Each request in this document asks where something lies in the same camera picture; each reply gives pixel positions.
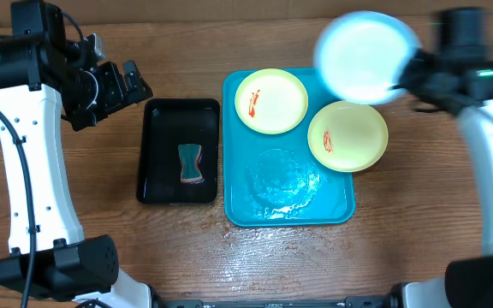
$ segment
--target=tabletop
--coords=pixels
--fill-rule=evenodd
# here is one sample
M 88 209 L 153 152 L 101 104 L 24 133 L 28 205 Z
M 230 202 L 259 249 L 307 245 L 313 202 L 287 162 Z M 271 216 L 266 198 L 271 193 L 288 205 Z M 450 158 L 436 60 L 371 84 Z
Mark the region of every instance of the tabletop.
M 431 20 L 401 17 L 431 49 Z M 312 65 L 330 19 L 83 27 L 109 60 L 134 59 L 158 98 L 215 98 L 240 69 Z M 493 15 L 487 23 L 493 48 Z M 0 29 L 8 33 L 9 29 Z M 68 29 L 75 36 L 73 28 Z M 240 228 L 218 195 L 211 205 L 144 205 L 135 197 L 143 104 L 78 133 L 62 123 L 69 190 L 87 238 L 109 234 L 120 264 L 164 299 L 339 299 L 383 294 L 397 282 L 443 275 L 476 257 L 481 223 L 471 161 L 454 119 L 377 106 L 389 126 L 382 159 L 355 173 L 357 209 L 346 223 Z M 0 146 L 0 258 L 8 256 L 9 196 Z M 20 294 L 0 287 L 0 307 Z M 31 307 L 73 307 L 32 300 Z

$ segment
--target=teal scrubber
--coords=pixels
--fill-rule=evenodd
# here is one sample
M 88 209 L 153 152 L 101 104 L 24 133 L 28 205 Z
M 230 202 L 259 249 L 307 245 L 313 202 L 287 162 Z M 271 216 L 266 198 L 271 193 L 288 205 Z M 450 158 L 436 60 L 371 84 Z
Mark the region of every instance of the teal scrubber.
M 181 162 L 180 182 L 199 183 L 203 181 L 203 175 L 199 170 L 201 145 L 178 145 L 178 155 Z

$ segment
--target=black container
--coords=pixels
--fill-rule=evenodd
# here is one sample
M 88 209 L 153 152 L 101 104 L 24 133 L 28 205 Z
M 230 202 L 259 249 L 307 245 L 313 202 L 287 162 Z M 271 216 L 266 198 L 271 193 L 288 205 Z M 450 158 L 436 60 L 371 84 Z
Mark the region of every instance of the black container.
M 136 198 L 145 204 L 212 202 L 217 195 L 220 104 L 211 98 L 156 98 L 146 104 Z M 199 183 L 181 182 L 178 145 L 201 145 Z

